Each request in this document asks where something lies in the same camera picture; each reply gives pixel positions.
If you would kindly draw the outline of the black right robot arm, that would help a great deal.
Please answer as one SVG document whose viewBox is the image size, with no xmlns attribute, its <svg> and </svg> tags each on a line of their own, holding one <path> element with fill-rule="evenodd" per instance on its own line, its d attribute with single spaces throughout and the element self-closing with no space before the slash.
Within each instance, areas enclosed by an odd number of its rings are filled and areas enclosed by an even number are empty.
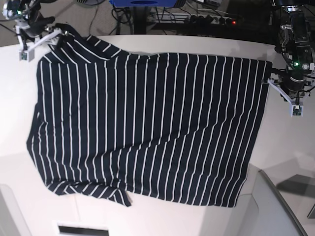
<svg viewBox="0 0 315 236">
<path fill-rule="evenodd" d="M 41 4 L 53 3 L 52 0 L 6 0 L 2 14 L 4 21 L 16 23 L 14 32 L 20 45 L 19 60 L 32 61 L 35 48 L 43 44 L 56 46 L 68 31 L 52 26 L 55 17 L 44 17 Z"/>
</svg>

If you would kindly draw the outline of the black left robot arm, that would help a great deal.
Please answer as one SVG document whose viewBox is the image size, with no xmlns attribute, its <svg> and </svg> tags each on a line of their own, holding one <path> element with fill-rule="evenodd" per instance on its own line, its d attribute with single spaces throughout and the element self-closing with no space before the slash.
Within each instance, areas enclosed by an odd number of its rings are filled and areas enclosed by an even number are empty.
<svg viewBox="0 0 315 236">
<path fill-rule="evenodd" d="M 275 51 L 282 56 L 284 69 L 271 69 L 277 78 L 263 80 L 289 103 L 289 113 L 302 116 L 304 100 L 315 89 L 315 32 L 305 16 L 311 0 L 274 0 L 272 6 L 279 12 L 272 15 L 275 27 Z"/>
</svg>

